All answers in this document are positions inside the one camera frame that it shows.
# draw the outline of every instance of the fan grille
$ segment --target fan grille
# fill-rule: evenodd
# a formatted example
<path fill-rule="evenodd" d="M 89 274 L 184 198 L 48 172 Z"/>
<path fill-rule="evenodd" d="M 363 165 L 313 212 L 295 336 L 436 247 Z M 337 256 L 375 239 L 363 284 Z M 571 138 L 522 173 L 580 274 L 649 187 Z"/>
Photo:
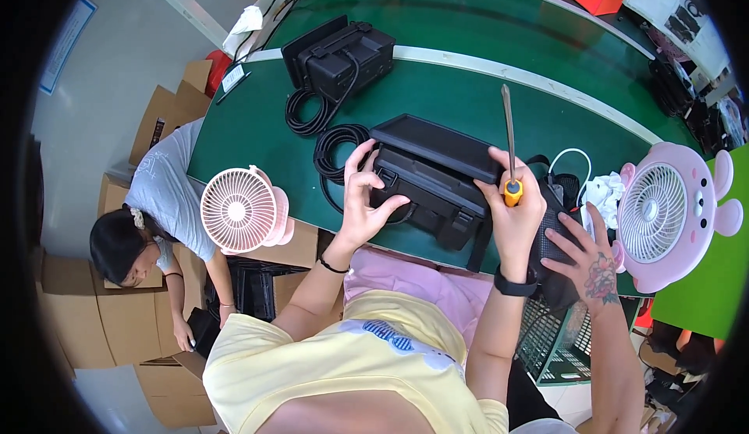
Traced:
<path fill-rule="evenodd" d="M 200 216 L 211 239 L 225 250 L 249 252 L 276 224 L 277 205 L 270 186 L 248 169 L 227 169 L 203 191 Z"/>
<path fill-rule="evenodd" d="M 632 181 L 619 213 L 619 236 L 627 254 L 652 263 L 668 253 L 684 229 L 687 190 L 668 164 L 654 164 Z"/>

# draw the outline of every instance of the black hair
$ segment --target black hair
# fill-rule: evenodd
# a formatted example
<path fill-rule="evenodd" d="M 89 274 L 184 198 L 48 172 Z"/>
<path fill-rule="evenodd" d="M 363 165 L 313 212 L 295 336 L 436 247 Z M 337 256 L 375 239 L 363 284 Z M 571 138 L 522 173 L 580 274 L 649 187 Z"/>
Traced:
<path fill-rule="evenodd" d="M 151 235 L 158 235 L 169 242 L 179 242 L 164 231 L 150 214 L 141 213 L 143 225 Z M 130 206 L 126 204 L 122 205 L 122 209 L 106 213 L 97 219 L 89 236 L 94 267 L 104 279 L 114 284 L 122 284 L 133 263 L 148 244 L 141 230 L 136 227 Z"/>

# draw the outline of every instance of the black wristwatch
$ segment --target black wristwatch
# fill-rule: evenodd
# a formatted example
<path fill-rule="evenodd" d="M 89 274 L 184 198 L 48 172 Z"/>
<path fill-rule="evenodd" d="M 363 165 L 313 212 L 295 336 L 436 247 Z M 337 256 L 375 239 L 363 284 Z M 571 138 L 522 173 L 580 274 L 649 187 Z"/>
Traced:
<path fill-rule="evenodd" d="M 505 296 L 523 296 L 527 298 L 536 290 L 538 279 L 536 272 L 528 267 L 525 283 L 511 283 L 502 276 L 500 266 L 497 265 L 497 271 L 494 272 L 494 287 Z"/>

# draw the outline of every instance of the black bracelet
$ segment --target black bracelet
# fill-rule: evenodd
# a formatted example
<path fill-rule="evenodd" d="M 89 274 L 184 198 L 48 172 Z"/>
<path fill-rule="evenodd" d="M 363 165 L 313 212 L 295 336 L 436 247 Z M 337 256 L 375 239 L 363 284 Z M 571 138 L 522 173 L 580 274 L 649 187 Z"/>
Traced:
<path fill-rule="evenodd" d="M 344 273 L 348 273 L 348 271 L 351 270 L 351 269 L 346 269 L 346 270 L 343 270 L 343 271 L 336 270 L 332 266 L 328 265 L 327 262 L 325 260 L 323 260 L 323 257 L 320 257 L 320 263 L 322 263 L 323 267 L 325 267 L 328 270 L 331 270 L 333 273 L 344 274 Z"/>

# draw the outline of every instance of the white cable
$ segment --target white cable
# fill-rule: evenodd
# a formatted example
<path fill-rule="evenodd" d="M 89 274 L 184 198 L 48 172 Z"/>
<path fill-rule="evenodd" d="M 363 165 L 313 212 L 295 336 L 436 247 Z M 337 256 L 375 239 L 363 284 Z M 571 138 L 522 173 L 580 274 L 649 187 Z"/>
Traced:
<path fill-rule="evenodd" d="M 576 152 L 580 153 L 581 155 L 585 156 L 585 160 L 588 161 L 588 176 L 585 178 L 585 182 L 580 184 L 580 189 L 577 191 L 577 199 L 575 200 L 575 206 L 578 206 L 580 204 L 580 196 L 583 194 L 583 189 L 585 188 L 585 185 L 588 183 L 588 180 L 590 180 L 590 174 L 593 172 L 593 166 L 590 163 L 590 158 L 588 155 L 583 151 L 582 149 L 578 148 L 567 148 L 564 151 L 557 154 L 557 157 L 554 158 L 553 161 L 551 161 L 551 165 L 549 166 L 549 174 L 551 174 L 552 171 L 554 171 L 554 165 L 557 163 L 557 160 L 562 157 L 562 155 L 569 153 L 569 152 Z"/>

